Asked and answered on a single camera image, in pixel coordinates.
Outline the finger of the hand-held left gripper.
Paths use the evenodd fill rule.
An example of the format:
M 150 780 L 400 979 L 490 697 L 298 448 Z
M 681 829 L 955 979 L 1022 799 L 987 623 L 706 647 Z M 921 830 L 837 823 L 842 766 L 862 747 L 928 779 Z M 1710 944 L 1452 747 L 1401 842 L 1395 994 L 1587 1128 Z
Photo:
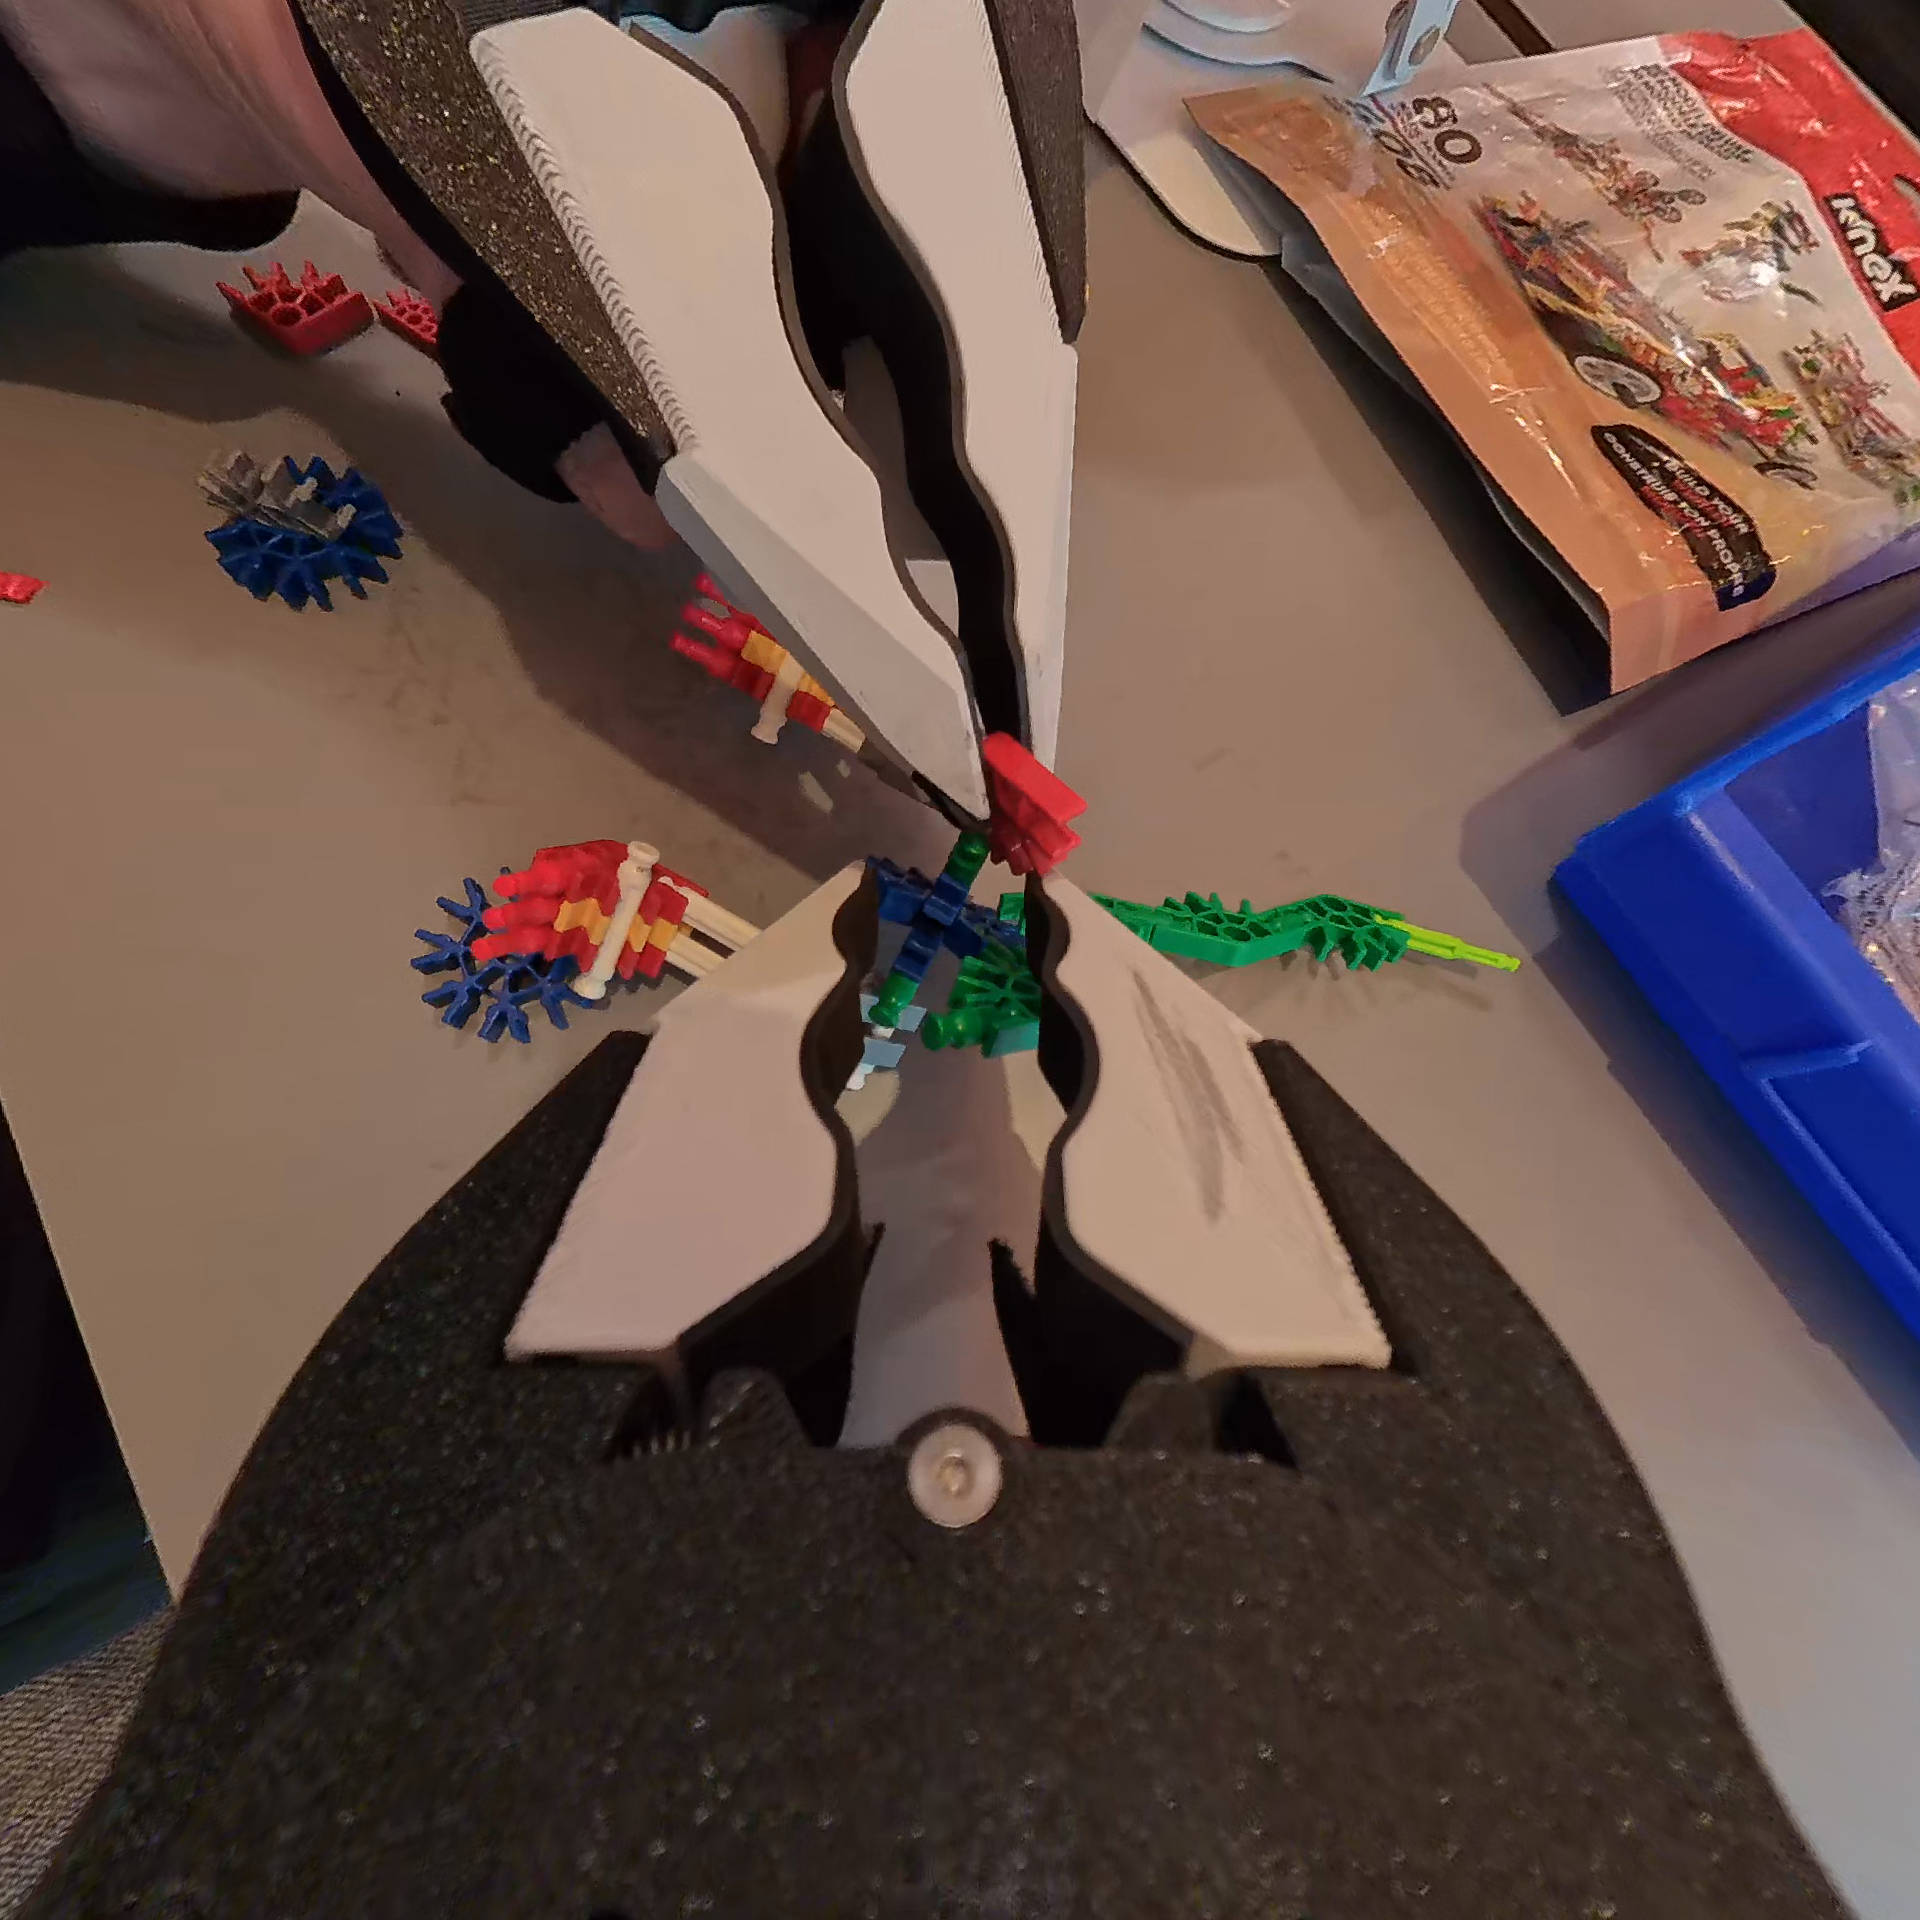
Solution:
M 784 213 L 735 98 L 586 9 L 479 22 L 468 54 L 670 436 L 662 514 L 911 775 L 983 821 L 972 686 L 804 345 Z
M 896 372 L 923 517 L 963 599 L 983 727 L 1056 741 L 1083 331 L 1083 72 L 1072 4 L 870 4 L 832 104 L 940 351 Z

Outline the blue snowflake connector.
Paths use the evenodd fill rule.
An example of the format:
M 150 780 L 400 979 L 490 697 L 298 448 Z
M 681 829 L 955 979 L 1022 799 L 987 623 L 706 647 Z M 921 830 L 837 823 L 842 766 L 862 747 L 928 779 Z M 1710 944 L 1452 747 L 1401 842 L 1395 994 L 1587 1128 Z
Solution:
M 567 1033 L 573 1009 L 596 1011 L 598 1005 L 574 988 L 579 964 L 573 958 L 486 958 L 479 952 L 486 934 L 484 913 L 493 905 L 489 887 L 468 877 L 462 898 L 437 901 L 446 926 L 420 926 L 414 934 L 420 951 L 410 957 L 410 968 L 437 982 L 423 992 L 423 1002 L 439 1011 L 443 1025 L 465 1031 L 479 1022 L 482 1044 L 530 1044 L 535 1012 Z

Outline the brown toy parts bag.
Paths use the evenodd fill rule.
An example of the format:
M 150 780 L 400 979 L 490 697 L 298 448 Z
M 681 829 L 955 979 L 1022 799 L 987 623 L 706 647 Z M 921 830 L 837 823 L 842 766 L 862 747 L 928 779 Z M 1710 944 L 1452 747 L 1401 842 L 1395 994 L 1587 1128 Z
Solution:
M 1811 28 L 1192 97 L 1621 695 L 1919 564 L 1917 114 Z

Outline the blue and grey connector stack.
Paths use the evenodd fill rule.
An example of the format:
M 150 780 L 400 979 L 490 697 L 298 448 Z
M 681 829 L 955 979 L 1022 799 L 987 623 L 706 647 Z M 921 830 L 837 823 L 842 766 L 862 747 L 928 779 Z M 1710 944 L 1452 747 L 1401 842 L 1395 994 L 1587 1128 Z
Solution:
M 403 558 L 404 527 L 359 469 L 336 473 L 323 457 L 263 465 L 236 450 L 202 469 L 199 486 L 218 514 L 205 541 L 258 602 L 330 612 L 330 584 L 364 599 L 369 583 L 388 583 L 385 563 Z

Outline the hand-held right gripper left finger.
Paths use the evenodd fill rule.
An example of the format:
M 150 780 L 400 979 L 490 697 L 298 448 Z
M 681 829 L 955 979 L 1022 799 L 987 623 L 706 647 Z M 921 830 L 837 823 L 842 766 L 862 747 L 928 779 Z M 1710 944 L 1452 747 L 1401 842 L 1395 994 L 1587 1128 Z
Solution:
M 841 1445 L 878 1232 L 838 1102 L 865 1044 L 878 885 L 846 866 L 658 1018 L 507 1332 L 517 1364 L 642 1362 L 695 1415 L 780 1382 Z

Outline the blue and green toy model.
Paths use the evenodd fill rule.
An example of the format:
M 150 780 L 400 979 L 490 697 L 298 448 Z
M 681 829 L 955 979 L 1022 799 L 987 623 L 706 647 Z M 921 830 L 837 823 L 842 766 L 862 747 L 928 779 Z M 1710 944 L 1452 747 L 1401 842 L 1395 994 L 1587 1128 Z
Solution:
M 937 877 L 874 857 L 878 919 L 904 931 L 876 992 L 862 992 L 862 1056 L 848 1088 L 901 1066 L 906 1040 L 931 1050 L 978 1050 L 985 1058 L 1034 1050 L 1043 987 L 1026 955 L 1026 897 L 1005 893 L 997 909 L 972 901 L 990 861 L 990 840 L 965 830 Z M 1519 957 L 1481 948 L 1450 932 L 1340 895 L 1317 895 L 1257 911 L 1217 895 L 1187 893 L 1148 905 L 1098 895 L 1096 905 L 1148 948 L 1174 958 L 1242 968 L 1308 952 L 1351 971 L 1378 971 L 1409 955 L 1519 972 Z

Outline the blue plastic bin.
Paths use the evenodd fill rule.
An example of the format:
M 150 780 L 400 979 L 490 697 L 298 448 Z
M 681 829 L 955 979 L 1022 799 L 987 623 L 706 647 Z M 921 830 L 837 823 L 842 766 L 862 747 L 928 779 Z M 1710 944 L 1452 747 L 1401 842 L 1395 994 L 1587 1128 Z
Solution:
M 1587 833 L 1555 881 L 1909 1332 L 1919 1029 L 1837 920 L 1880 852 L 1868 708 L 1917 626 L 1786 719 Z

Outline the clear plastic bag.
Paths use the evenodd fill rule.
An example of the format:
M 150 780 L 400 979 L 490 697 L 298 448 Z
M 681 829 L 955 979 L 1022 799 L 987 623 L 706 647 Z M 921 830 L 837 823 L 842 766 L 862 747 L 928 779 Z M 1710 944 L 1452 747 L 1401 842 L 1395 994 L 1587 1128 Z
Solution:
M 1866 707 L 1877 852 L 1832 881 L 1826 901 L 1856 952 L 1919 1017 L 1919 674 L 1883 689 Z

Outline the red yellow claw toy assembly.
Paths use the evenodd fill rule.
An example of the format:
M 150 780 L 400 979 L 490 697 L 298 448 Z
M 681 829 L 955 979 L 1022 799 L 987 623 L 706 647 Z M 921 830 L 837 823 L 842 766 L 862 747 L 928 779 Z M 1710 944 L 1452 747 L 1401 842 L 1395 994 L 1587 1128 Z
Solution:
M 804 731 L 876 775 L 893 779 L 901 773 L 894 760 L 870 742 L 852 710 L 753 612 L 733 605 L 713 577 L 701 575 L 695 581 L 670 645 L 709 679 L 755 701 L 750 736 L 758 745 L 775 748 L 784 732 Z
M 655 982 L 669 968 L 705 979 L 750 947 L 761 926 L 669 868 L 646 842 L 600 838 L 550 847 L 500 875 L 472 952 L 486 962 L 573 960 L 573 988 L 605 998 L 615 982 Z

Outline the person's black clothed body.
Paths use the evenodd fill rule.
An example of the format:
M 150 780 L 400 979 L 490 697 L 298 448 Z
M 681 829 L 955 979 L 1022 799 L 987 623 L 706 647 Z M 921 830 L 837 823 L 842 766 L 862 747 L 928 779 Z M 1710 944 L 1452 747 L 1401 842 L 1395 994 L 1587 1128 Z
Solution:
M 55 1666 L 171 1591 L 20 1151 L 2 1130 L 5 1638 Z

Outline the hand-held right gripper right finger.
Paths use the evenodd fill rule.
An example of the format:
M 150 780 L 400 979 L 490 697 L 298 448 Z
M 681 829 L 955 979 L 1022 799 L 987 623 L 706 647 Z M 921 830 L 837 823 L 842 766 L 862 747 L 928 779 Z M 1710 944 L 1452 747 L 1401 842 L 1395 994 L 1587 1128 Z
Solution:
M 1043 1172 L 1031 1432 L 1100 1445 L 1151 1378 L 1391 1367 L 1284 1116 L 1277 1047 L 1068 877 L 1031 888 Z

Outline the person's left hand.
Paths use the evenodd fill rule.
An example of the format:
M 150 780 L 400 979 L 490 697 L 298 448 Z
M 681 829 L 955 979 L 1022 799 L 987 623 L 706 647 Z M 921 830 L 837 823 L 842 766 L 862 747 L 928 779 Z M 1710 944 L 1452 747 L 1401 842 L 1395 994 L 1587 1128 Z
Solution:
M 445 411 L 493 469 L 539 499 L 584 508 L 639 550 L 679 546 L 658 467 L 598 386 L 512 299 L 461 284 L 441 308 Z

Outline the white and pale blue stand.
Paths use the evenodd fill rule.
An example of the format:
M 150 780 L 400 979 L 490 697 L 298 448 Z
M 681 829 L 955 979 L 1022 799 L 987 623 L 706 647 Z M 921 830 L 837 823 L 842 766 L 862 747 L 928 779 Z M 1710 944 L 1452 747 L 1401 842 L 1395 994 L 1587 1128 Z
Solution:
M 1280 197 L 1215 147 L 1189 101 L 1272 81 L 1370 95 L 1413 81 L 1444 47 L 1455 2 L 1076 2 L 1089 121 L 1215 252 L 1280 252 Z

